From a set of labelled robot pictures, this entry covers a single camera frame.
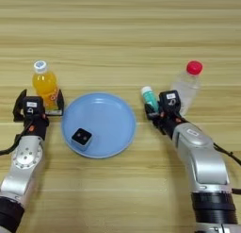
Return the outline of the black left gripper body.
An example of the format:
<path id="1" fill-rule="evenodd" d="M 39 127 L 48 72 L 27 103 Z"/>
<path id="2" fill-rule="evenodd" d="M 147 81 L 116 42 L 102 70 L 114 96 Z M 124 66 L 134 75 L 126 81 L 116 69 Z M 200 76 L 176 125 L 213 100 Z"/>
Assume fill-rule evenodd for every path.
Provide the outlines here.
<path id="1" fill-rule="evenodd" d="M 24 135 L 25 136 L 37 136 L 45 139 L 47 127 L 50 124 L 50 119 L 53 117 L 61 117 L 61 114 L 47 112 L 26 112 L 24 114 Z"/>

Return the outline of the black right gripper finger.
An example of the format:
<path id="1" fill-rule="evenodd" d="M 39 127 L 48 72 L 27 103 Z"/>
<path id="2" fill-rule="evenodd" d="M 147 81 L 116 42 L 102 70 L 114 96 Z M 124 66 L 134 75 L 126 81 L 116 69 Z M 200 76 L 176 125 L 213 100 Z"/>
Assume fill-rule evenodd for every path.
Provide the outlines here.
<path id="1" fill-rule="evenodd" d="M 155 111 L 150 104 L 145 104 L 145 112 L 149 120 L 154 120 L 159 116 L 159 112 Z"/>

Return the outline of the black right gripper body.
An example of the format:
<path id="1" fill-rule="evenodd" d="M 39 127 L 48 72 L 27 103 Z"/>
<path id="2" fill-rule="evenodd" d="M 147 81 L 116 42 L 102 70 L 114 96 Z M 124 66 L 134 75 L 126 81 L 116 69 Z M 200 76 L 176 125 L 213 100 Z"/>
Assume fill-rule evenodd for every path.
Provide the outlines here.
<path id="1" fill-rule="evenodd" d="M 170 138 L 173 136 L 174 129 L 181 124 L 186 123 L 186 119 L 179 114 L 164 114 L 157 116 L 153 120 L 153 125 L 163 134 Z"/>

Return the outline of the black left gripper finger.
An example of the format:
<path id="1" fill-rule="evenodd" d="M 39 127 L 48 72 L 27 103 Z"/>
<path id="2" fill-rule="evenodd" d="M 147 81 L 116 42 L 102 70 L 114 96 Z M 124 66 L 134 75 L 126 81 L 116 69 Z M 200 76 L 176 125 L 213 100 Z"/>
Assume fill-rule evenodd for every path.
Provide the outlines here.
<path id="1" fill-rule="evenodd" d="M 59 110 L 64 110 L 64 97 L 61 90 L 57 94 L 57 106 Z"/>
<path id="2" fill-rule="evenodd" d="M 14 122 L 21 122 L 24 119 L 23 114 L 21 113 L 21 110 L 23 109 L 23 101 L 26 97 L 27 90 L 23 90 L 18 98 L 16 99 L 14 108 L 13 108 L 13 121 Z"/>

